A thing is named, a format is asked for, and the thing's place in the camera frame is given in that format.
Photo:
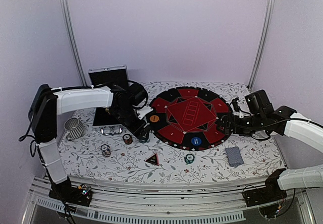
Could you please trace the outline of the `blue green 50 chip stack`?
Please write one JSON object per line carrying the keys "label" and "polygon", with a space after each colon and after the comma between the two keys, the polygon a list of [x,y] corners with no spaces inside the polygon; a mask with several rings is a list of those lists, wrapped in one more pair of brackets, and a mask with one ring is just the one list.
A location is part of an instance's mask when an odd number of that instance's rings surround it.
{"label": "blue green 50 chip stack", "polygon": [[147,143],[149,142],[149,137],[142,137],[139,141],[140,143]]}

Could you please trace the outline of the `orange big blind button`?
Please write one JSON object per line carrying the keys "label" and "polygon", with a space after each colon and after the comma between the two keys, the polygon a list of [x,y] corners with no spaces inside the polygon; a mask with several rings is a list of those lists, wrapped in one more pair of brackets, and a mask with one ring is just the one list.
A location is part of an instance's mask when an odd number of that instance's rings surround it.
{"label": "orange big blind button", "polygon": [[152,123],[156,123],[156,122],[158,122],[158,121],[159,121],[159,116],[157,116],[157,115],[151,115],[151,116],[149,117],[149,120],[150,120]]}

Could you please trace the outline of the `blue small blind button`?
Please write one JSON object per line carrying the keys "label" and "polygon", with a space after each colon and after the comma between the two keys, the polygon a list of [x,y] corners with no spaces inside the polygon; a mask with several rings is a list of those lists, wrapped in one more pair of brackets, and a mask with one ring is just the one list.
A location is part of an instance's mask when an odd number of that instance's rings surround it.
{"label": "blue small blind button", "polygon": [[202,140],[199,137],[193,137],[191,139],[191,144],[194,146],[199,146],[202,144]]}

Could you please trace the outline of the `blue green 50 chip pile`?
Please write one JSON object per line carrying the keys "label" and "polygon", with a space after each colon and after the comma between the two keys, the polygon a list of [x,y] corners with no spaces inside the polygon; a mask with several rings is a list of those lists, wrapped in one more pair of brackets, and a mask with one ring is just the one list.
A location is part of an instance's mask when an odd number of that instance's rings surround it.
{"label": "blue green 50 chip pile", "polygon": [[193,154],[187,154],[185,157],[184,157],[184,161],[186,164],[192,164],[195,160],[195,156]]}

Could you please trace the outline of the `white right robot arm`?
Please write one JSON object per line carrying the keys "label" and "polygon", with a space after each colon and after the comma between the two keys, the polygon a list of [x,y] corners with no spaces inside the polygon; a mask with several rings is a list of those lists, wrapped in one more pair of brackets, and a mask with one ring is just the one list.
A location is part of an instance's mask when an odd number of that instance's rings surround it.
{"label": "white right robot arm", "polygon": [[[297,110],[281,106],[274,109],[267,93],[262,89],[245,96],[249,113],[242,116],[238,99],[232,100],[233,110],[220,117],[218,129],[225,135],[237,134],[252,137],[255,133],[277,134],[287,143],[303,144],[305,150],[322,152],[322,125],[305,117]],[[277,170],[268,177],[268,185],[261,198],[273,201],[281,190],[322,187],[322,162],[299,169]]]}

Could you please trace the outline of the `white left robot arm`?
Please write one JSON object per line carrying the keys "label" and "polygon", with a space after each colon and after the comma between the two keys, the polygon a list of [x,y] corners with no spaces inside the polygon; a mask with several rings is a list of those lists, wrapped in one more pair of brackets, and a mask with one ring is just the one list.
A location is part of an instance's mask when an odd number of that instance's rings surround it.
{"label": "white left robot arm", "polygon": [[28,112],[27,131],[19,141],[32,139],[43,167],[56,184],[55,192],[70,201],[75,197],[75,190],[66,183],[68,175],[58,150],[59,131],[67,132],[63,121],[78,110],[107,108],[134,137],[146,141],[149,127],[145,117],[153,112],[147,101],[148,94],[138,83],[133,83],[129,89],[115,83],[55,88],[42,84]]}

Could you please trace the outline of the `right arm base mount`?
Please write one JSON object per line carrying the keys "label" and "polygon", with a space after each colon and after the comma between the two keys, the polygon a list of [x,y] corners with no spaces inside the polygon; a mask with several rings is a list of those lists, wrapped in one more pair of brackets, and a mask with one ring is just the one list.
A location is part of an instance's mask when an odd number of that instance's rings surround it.
{"label": "right arm base mount", "polygon": [[280,189],[276,177],[268,177],[263,188],[249,186],[250,190],[242,191],[247,207],[283,200],[287,197],[286,191]]}

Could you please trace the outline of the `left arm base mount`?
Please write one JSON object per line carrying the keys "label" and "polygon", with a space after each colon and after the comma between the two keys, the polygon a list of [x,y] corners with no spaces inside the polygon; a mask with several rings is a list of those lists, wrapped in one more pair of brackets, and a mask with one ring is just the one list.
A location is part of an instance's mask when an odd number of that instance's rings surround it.
{"label": "left arm base mount", "polygon": [[87,184],[81,184],[73,187],[71,183],[53,184],[49,192],[49,197],[60,200],[63,203],[72,203],[76,205],[89,207],[92,200],[92,187]]}

